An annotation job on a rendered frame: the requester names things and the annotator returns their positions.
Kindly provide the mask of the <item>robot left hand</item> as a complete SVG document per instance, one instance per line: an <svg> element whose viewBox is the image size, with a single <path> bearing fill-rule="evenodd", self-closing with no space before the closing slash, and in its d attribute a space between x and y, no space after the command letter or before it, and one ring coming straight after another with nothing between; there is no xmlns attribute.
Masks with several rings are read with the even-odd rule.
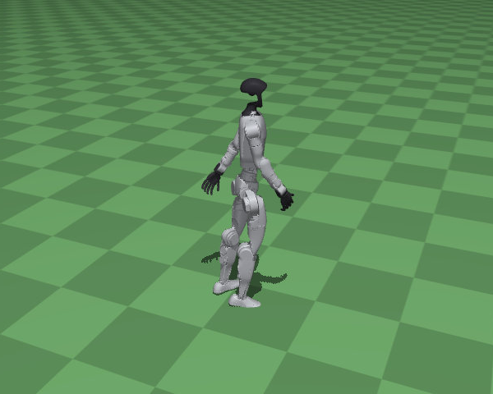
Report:
<svg viewBox="0 0 493 394"><path fill-rule="evenodd" d="M206 192L207 195L209 194L209 190L210 190L210 194L212 195L214 186L216 184L217 184L217 191L219 191L219 180L220 180L220 176L222 176L224 174L224 172L221 173L221 172L217 171L218 168L219 168L219 166L220 166L220 163L217 164L217 166L214 168L214 172L210 173L207 176L207 178L205 179L205 181L203 182L203 184L202 184L202 187L201 188L204 189L204 192ZM205 188L204 188L204 186L205 186ZM208 188L207 188L207 186L208 186ZM211 189L210 189L210 187L211 187ZM206 188L207 188L207 191L206 191Z"/></svg>

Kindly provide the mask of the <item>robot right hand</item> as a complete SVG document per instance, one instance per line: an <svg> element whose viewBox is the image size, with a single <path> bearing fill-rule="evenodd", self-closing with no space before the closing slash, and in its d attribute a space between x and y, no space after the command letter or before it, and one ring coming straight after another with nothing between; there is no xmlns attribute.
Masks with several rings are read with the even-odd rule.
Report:
<svg viewBox="0 0 493 394"><path fill-rule="evenodd" d="M280 198L280 202L283 205L283 208L281 208L281 210L285 211L286 209L288 209L288 207L291 206L291 203L293 203L292 196L294 196L294 194L290 194L288 191L286 191L283 195L280 195L277 190L275 191L275 193Z"/></svg>

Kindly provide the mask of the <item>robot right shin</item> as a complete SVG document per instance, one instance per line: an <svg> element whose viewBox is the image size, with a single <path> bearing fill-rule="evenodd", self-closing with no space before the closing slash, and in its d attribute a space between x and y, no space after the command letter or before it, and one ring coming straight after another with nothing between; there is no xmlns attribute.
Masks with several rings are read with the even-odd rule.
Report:
<svg viewBox="0 0 493 394"><path fill-rule="evenodd" d="M254 272L256 255L253 257L253 253L249 248L243 248L239 251L239 259L237 265L237 278L239 279L238 298L241 297L239 298L239 300L242 300L242 296L244 296L243 300L247 299L246 294Z"/></svg>

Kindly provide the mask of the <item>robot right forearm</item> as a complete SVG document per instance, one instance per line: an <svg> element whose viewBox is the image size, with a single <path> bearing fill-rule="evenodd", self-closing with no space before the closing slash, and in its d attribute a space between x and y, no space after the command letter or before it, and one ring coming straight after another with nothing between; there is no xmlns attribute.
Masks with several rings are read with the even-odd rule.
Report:
<svg viewBox="0 0 493 394"><path fill-rule="evenodd" d="M282 181L278 179L277 175L274 173L274 169L271 167L268 159L260 161L260 170L262 172L262 177L268 181L270 187L273 188L274 191L277 190L280 195L283 195L287 191L282 184Z"/></svg>

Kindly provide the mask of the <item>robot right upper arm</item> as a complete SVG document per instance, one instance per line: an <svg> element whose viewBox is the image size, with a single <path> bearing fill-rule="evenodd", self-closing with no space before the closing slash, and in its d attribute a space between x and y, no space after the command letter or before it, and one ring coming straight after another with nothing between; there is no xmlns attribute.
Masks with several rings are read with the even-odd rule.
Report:
<svg viewBox="0 0 493 394"><path fill-rule="evenodd" d="M256 121L247 121L244 126L244 132L250 146L253 162L256 168L260 170L260 161L267 159L262 156L263 146L260 137L260 126Z"/></svg>

